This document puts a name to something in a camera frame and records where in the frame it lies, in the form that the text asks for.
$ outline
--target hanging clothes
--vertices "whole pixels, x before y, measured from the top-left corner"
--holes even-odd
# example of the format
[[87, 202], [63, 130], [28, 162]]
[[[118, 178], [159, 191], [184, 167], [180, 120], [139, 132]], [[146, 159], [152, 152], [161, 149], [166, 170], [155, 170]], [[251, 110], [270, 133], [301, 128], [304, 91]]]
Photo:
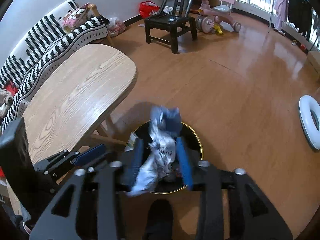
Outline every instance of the hanging clothes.
[[277, 20], [275, 28], [280, 32], [282, 29], [282, 23], [287, 22], [288, 18], [288, 0], [276, 0], [275, 10], [277, 13]]
[[315, 22], [313, 23], [313, 29], [316, 30], [317, 37], [320, 37], [320, 19], [316, 15]]
[[307, 0], [289, 0], [288, 19], [309, 41], [312, 25], [312, 6], [309, 2]]

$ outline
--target gold rim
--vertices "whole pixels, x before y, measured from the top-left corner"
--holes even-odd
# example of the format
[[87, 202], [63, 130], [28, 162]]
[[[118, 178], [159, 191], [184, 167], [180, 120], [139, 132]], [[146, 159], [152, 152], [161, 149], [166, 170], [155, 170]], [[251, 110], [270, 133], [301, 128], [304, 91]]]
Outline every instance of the gold rim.
[[[186, 127], [188, 127], [190, 130], [191, 130], [191, 132], [193, 133], [193, 135], [197, 138], [197, 141], [198, 141], [198, 144], [199, 144], [199, 146], [200, 146], [200, 158], [201, 158], [201, 160], [203, 160], [203, 148], [202, 148], [202, 144], [201, 144], [201, 141], [200, 141], [200, 139], [199, 139], [199, 137], [198, 137], [198, 135], [197, 135], [197, 133], [195, 132], [195, 130], [193, 130], [189, 125], [187, 125], [185, 122], [181, 122], [183, 125], [185, 125]], [[181, 188], [178, 188], [177, 190], [174, 190], [174, 191], [170, 191], [170, 192], [154, 192], [154, 191], [151, 191], [151, 193], [153, 193], [153, 194], [171, 194], [171, 193], [175, 193], [175, 192], [178, 192], [178, 191], [180, 191], [180, 190], [183, 190], [183, 189], [185, 189], [187, 187], [187, 185], [185, 185], [185, 186], [183, 186], [183, 187], [181, 187]]]

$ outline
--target crumpled plastic bag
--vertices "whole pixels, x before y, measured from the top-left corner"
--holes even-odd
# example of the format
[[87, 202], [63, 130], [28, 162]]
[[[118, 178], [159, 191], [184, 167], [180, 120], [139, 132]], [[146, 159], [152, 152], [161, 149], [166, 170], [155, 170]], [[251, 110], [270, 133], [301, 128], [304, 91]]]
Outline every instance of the crumpled plastic bag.
[[110, 37], [116, 37], [120, 33], [124, 32], [127, 27], [124, 22], [121, 21], [118, 17], [110, 18], [110, 23], [107, 25], [107, 29], [110, 33]]
[[153, 107], [150, 117], [151, 153], [139, 169], [135, 185], [128, 192], [130, 196], [153, 191], [160, 179], [171, 174], [171, 163], [176, 157], [175, 137], [179, 136], [182, 129], [179, 109]]

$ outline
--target metal screw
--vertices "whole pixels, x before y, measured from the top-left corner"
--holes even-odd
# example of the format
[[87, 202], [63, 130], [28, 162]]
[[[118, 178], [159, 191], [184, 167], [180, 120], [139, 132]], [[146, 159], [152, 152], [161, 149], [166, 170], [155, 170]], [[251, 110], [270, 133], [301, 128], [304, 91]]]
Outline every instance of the metal screw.
[[244, 175], [244, 174], [247, 173], [247, 172], [245, 171], [245, 169], [243, 169], [243, 168], [236, 168], [236, 169], [234, 170], [234, 172], [235, 172], [235, 174], [237, 174], [237, 175]]
[[199, 167], [208, 167], [208, 166], [210, 166], [210, 163], [207, 161], [199, 161], [198, 165], [199, 165]]
[[73, 174], [76, 176], [82, 176], [85, 174], [85, 170], [84, 169], [77, 169], [77, 170], [75, 170], [75, 172]]
[[119, 167], [122, 166], [122, 162], [115, 161], [115, 162], [111, 162], [109, 165], [110, 165], [111, 168], [119, 168]]

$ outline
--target sofa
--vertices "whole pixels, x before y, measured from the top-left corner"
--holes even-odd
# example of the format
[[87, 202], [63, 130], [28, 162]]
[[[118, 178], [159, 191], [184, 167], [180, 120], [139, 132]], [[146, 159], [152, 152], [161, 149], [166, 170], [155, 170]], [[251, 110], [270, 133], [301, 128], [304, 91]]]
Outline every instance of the sofa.
[[67, 0], [50, 11], [24, 35], [2, 66], [1, 89], [9, 80], [19, 88], [1, 121], [2, 132], [22, 116], [42, 84], [68, 57], [89, 42], [108, 36], [103, 17], [93, 17], [67, 33], [59, 19], [76, 8], [73, 0]]

